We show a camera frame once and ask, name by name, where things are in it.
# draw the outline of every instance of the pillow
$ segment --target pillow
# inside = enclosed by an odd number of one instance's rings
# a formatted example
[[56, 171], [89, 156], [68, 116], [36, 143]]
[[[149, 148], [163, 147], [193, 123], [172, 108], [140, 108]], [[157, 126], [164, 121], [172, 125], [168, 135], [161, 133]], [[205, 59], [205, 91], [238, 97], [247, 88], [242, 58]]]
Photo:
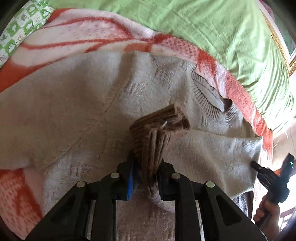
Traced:
[[43, 0], [30, 0], [14, 15], [0, 35], [0, 68], [29, 34], [46, 23], [53, 11]]

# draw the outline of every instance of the red and white blanket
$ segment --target red and white blanket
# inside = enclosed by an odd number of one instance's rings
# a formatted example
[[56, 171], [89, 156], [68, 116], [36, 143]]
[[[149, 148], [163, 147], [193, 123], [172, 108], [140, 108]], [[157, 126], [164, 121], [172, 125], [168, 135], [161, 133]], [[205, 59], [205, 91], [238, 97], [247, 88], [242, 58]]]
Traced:
[[[222, 97], [232, 99], [257, 135], [263, 136], [261, 164], [266, 166], [272, 160], [272, 131], [229, 71], [191, 43], [155, 32], [112, 12], [56, 10], [46, 25], [31, 34], [0, 69], [0, 92], [50, 63], [77, 53], [100, 50], [137, 50], [195, 62], [196, 72]], [[42, 177], [33, 168], [0, 170], [0, 216], [23, 239], [44, 214], [42, 183]]]

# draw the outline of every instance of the ribbed collar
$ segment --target ribbed collar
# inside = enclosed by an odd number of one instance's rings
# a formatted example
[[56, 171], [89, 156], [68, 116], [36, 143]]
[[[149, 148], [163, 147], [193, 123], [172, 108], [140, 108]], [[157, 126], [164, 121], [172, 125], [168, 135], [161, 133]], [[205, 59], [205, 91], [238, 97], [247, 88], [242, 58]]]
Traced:
[[216, 91], [215, 88], [209, 85], [209, 83], [206, 81], [206, 79], [197, 73], [194, 72], [196, 65], [193, 63], [189, 63], [188, 65], [189, 69], [192, 71], [191, 77], [192, 77], [192, 89], [193, 89], [193, 95], [196, 101], [200, 104], [204, 112], [212, 118], [214, 122], [216, 122], [218, 125], [226, 126], [230, 123], [230, 121], [233, 119], [233, 117], [237, 113], [237, 107], [235, 104], [231, 101], [230, 107], [225, 111], [222, 112], [220, 109], [218, 109], [216, 106], [213, 106], [207, 99], [207, 97], [200, 91], [200, 89], [196, 86], [194, 81], [200, 83], [207, 89], [211, 90], [211, 92], [217, 97], [220, 98], [221, 96]]

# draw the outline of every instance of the beige sweater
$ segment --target beige sweater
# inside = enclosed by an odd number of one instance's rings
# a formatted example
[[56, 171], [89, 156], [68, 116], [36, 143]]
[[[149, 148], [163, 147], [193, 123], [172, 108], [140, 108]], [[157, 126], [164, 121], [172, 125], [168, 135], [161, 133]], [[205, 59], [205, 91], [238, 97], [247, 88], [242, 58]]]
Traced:
[[[43, 172], [47, 212], [77, 181], [98, 181], [126, 160], [135, 120], [177, 103], [192, 129], [165, 161], [193, 181], [214, 181], [230, 197], [251, 190], [250, 162], [259, 160], [262, 138], [194, 68], [150, 53], [93, 52], [34, 72], [0, 94], [0, 169], [33, 163]], [[173, 215], [144, 198], [144, 190], [119, 204], [120, 239], [153, 240], [148, 236], [158, 228], [171, 239]]]

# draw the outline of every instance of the brown cloth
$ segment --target brown cloth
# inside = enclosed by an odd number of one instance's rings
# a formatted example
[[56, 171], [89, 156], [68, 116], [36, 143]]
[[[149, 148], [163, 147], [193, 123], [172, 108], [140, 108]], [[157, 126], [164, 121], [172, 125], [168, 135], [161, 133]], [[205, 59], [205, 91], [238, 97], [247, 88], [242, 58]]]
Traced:
[[133, 152], [142, 166], [145, 183], [153, 184], [153, 175], [157, 172], [169, 142], [188, 130], [189, 120], [175, 104], [141, 117], [130, 126]]

